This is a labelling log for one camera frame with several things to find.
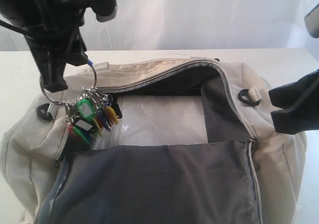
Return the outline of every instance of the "green key tag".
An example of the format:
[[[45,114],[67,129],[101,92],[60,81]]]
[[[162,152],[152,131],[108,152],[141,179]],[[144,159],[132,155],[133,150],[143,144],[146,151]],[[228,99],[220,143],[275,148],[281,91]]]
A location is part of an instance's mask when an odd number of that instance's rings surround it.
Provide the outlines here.
[[[87,99],[83,99],[76,104],[77,110],[80,112],[82,118],[88,122],[92,122],[95,117],[95,109],[91,102]]]

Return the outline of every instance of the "key ring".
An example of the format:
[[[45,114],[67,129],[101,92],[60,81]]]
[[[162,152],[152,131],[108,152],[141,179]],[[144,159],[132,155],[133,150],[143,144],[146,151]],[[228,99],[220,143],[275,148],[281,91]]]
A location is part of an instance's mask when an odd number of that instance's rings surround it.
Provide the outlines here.
[[[95,71],[95,68],[93,67],[93,63],[91,61],[89,61],[88,65],[91,67],[92,71],[93,71],[93,74],[94,74],[94,82],[93,82],[93,87],[96,86],[96,82],[97,82],[97,74],[96,74],[96,71]],[[57,106],[65,106],[65,104],[69,101],[56,101],[54,99],[52,99],[51,97],[49,97],[45,91],[45,89],[43,88],[43,80],[42,80],[42,76],[40,76],[40,88],[41,88],[41,91],[42,93],[44,94],[44,96],[52,103],[54,103],[55,105]]]

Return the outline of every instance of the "metal ring loop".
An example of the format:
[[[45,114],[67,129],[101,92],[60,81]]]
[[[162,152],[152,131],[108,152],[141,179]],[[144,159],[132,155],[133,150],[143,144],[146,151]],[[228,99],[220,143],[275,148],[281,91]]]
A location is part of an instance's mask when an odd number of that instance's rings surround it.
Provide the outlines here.
[[[89,65],[93,71],[93,74],[94,74],[94,82],[93,82],[93,87],[96,86],[96,82],[97,82],[97,74],[96,74],[96,71],[95,71],[95,68],[93,67],[93,65]],[[41,88],[41,91],[42,93],[44,94],[44,96],[52,103],[54,103],[55,105],[57,106],[65,106],[65,104],[69,101],[56,101],[54,99],[52,99],[51,97],[49,97],[45,91],[45,89],[43,88],[43,80],[42,80],[42,76],[40,76],[40,88]]]

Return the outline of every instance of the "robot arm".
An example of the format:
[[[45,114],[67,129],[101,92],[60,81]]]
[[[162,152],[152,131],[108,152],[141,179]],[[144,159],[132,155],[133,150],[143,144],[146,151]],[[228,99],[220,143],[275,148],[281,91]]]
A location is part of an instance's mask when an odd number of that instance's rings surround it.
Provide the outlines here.
[[[100,22],[113,19],[117,11],[116,0],[0,0],[0,14],[11,23],[0,21],[0,25],[24,35],[43,87],[50,92],[67,89],[66,63],[88,63],[79,31],[87,7]]]

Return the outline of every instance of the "white backdrop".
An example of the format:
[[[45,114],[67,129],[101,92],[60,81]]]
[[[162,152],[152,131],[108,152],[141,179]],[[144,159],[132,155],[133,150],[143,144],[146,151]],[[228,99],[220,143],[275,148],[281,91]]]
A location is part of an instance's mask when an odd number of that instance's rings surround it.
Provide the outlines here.
[[[117,0],[117,17],[81,28],[88,50],[306,47],[319,60],[304,16],[319,0]],[[0,28],[0,50],[27,50]]]

